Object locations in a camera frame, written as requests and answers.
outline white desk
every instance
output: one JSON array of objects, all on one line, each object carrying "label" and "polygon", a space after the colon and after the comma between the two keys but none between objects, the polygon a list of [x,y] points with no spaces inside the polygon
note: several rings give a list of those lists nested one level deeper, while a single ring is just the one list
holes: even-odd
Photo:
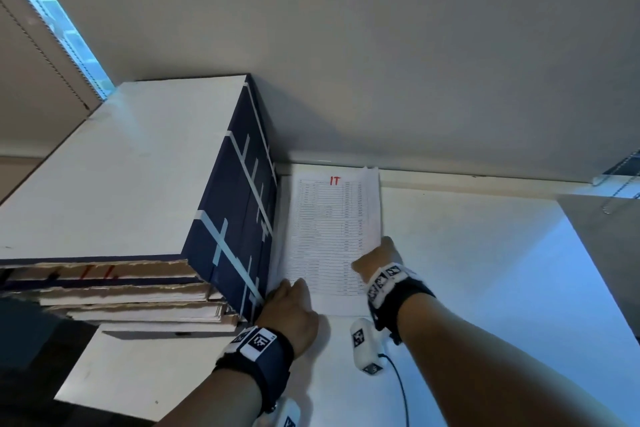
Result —
[{"label": "white desk", "polygon": [[[381,196],[385,234],[449,308],[640,425],[640,347],[554,200],[392,187]],[[404,425],[393,372],[370,378],[355,369],[351,322],[324,321],[316,345],[292,368],[288,391],[301,424]],[[56,398],[158,420],[209,374],[227,342],[96,333]],[[390,355],[412,424],[444,426],[406,349],[390,346]]]}]

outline white wall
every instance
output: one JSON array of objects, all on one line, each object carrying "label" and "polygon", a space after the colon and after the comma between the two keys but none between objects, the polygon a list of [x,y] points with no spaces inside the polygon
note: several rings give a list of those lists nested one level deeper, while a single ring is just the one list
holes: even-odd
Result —
[{"label": "white wall", "polygon": [[38,165],[39,159],[0,157],[0,200]]},{"label": "white wall", "polygon": [[563,196],[558,202],[607,283],[631,330],[640,337],[640,201]]}]

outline forearm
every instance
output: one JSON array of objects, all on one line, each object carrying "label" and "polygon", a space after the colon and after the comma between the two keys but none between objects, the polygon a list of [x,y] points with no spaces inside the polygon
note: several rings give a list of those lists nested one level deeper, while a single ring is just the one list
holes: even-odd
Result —
[{"label": "forearm", "polygon": [[251,427],[262,396],[251,376],[220,369],[209,375],[158,427]]},{"label": "forearm", "polygon": [[624,425],[564,376],[431,296],[407,299],[397,324],[450,427]]}]

